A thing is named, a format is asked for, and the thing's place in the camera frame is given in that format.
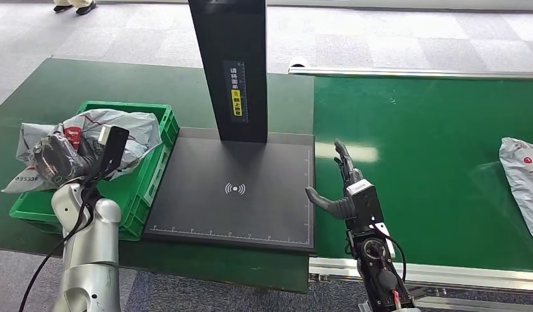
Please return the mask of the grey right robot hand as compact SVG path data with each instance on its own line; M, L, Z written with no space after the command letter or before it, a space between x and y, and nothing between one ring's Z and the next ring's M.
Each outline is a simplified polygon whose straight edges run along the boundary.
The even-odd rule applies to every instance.
M352 203L352 195L349 195L346 188L363 179L363 174L354 166L353 160L343 142L338 138L334 140L334 146L338 157L334 157L334 161L338 164L340 174L343 180L343 197L338 200L330 200L321 196L313 187L306 187L305 193L309 201L324 209L334 218L339 220L346 220L355 218L356 213L354 204Z

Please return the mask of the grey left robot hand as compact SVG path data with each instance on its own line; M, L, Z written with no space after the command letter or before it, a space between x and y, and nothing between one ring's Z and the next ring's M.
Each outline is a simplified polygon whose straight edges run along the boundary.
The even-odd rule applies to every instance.
M97 161L86 140L76 149L60 131L41 138L30 149L29 158L46 185L55 189L88 175Z

